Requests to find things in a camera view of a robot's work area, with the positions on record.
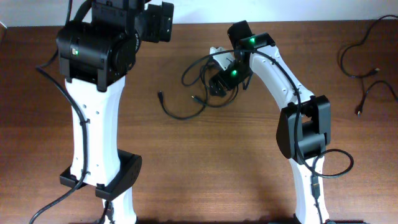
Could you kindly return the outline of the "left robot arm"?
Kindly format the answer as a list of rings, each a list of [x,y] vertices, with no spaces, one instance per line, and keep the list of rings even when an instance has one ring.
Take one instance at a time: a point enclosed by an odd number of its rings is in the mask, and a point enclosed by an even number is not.
[[[135,223],[132,186],[142,159],[117,146],[119,103],[143,42],[169,42],[174,5],[150,1],[85,1],[58,32],[60,73],[73,110],[68,187],[91,185],[105,223]]]

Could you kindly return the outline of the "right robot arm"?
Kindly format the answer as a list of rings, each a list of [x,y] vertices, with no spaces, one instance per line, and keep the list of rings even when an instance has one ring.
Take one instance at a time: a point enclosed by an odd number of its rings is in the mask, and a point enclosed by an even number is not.
[[[227,31],[232,50],[211,47],[210,55],[221,67],[210,78],[210,92],[222,96],[257,75],[280,109],[276,132],[278,148],[292,168],[296,208],[294,223],[328,223],[323,190],[323,163],[331,140],[331,105],[315,96],[295,77],[267,33],[254,34],[246,21]]]

